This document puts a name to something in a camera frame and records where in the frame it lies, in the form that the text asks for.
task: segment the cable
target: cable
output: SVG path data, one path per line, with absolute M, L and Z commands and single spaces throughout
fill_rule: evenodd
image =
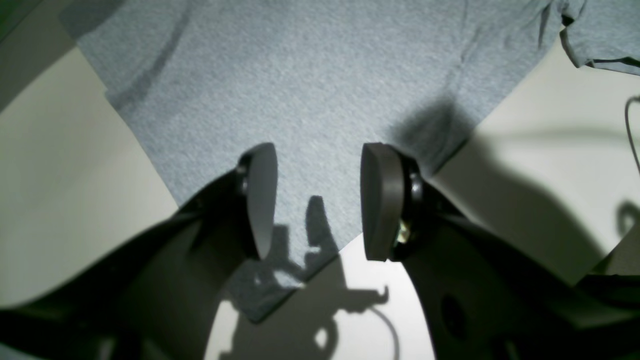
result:
M 627 104 L 625 105 L 625 123 L 627 124 L 627 136 L 629 137 L 629 145 L 631 145 L 631 151 L 634 153 L 634 159 L 636 161 L 636 166 L 638 167 L 638 174 L 640 174 L 640 161 L 638 161 L 636 146 L 634 145 L 634 139 L 631 136 L 631 127 L 629 126 L 629 106 L 631 106 L 633 102 L 640 102 L 640 96 L 631 97 L 629 100 L 627 100 Z

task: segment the gray fabric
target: gray fabric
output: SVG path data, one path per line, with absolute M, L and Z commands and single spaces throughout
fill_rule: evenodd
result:
M 575 21 L 562 38 L 575 66 L 640 75 L 640 1 L 590 1 L 567 10 Z
M 637 1 L 618 6 L 92 0 L 61 19 L 178 203 L 244 150 L 276 144 L 282 226 L 267 261 L 230 285 L 255 320 L 361 232 L 364 142 L 396 144 L 432 174 L 545 55 L 562 14 L 576 19 L 567 35 L 577 64 L 638 59 L 637 22 L 625 14 Z M 330 229 L 312 215 L 319 203 Z

